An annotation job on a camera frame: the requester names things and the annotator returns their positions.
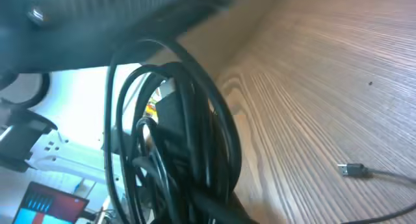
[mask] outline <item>black cable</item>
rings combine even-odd
[[[123,84],[116,107],[118,135],[122,129],[125,95],[137,77],[151,73],[136,101],[131,140],[122,137],[120,160],[130,217],[123,210],[114,185],[111,157],[111,103],[113,78],[118,61],[134,53],[144,42],[173,51],[181,62],[163,66],[145,65],[130,74]],[[175,82],[183,136],[166,131],[151,118],[142,117],[146,104],[162,81]],[[209,104],[215,109],[213,113]],[[150,132],[152,146],[146,146],[143,127]],[[237,128],[224,98],[202,67],[178,43],[143,39],[117,51],[107,75],[105,102],[105,167],[113,207],[123,223],[144,223],[136,175],[151,194],[154,223],[255,223],[245,211],[232,207],[233,190],[241,172],[241,147]],[[147,171],[144,176],[141,169]]]
[[[389,171],[381,171],[378,169],[366,168],[363,164],[342,164],[342,165],[338,165],[338,167],[341,170],[341,173],[344,176],[348,176],[348,177],[365,178],[365,177],[371,177],[372,175],[385,175],[385,176],[390,176],[396,179],[405,180],[412,184],[416,184],[416,179],[414,178],[407,177],[405,175],[399,175],[399,174],[389,172]],[[413,203],[412,205],[409,205],[408,207],[403,208],[402,210],[399,210],[399,211],[396,211],[391,214],[387,214],[378,218],[369,218],[369,219],[363,219],[363,220],[358,220],[358,221],[349,221],[343,224],[379,223],[379,222],[387,221],[393,218],[397,218],[399,216],[403,216],[404,214],[407,214],[414,210],[416,210],[416,203]]]
[[[31,97],[27,101],[22,101],[20,103],[13,103],[5,98],[1,98],[3,103],[7,103],[10,105],[14,105],[20,108],[30,108],[34,107],[35,105],[39,104],[45,97],[47,92],[49,91],[49,87],[51,86],[51,77],[48,73],[43,73],[41,76],[40,87],[36,94]]]
[[[0,90],[7,88],[11,85],[16,79],[18,79],[19,74],[6,72],[0,75]]]

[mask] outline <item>wooden desk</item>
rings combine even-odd
[[[415,0],[279,0],[217,83],[244,151],[237,194],[261,223],[339,223],[416,201],[411,186],[336,167],[416,177]]]

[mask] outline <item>coiled cable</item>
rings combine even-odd
[[[171,50],[181,62],[144,65],[128,76],[120,91],[116,128],[129,204],[128,216],[119,201],[112,170],[112,89],[118,61],[131,56],[145,42]],[[151,75],[139,93],[131,140],[127,144],[122,138],[125,95],[130,85],[145,73]],[[177,87],[177,103],[183,116],[183,135],[180,137],[167,132],[153,119],[142,117],[152,93],[162,81],[169,79],[173,79]],[[151,147],[146,147],[142,130],[145,126],[150,132]],[[146,221],[136,178],[151,194],[151,208],[155,214],[153,223],[255,223],[233,193],[241,172],[241,146],[231,112],[208,74],[175,41],[137,40],[113,56],[107,75],[104,144],[109,195],[123,223]]]

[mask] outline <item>monitor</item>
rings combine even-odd
[[[87,204],[87,199],[31,182],[12,223],[75,223]]]

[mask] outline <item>usb plug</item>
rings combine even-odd
[[[363,164],[338,164],[338,168],[341,174],[347,177],[362,178],[370,175],[369,170]]]

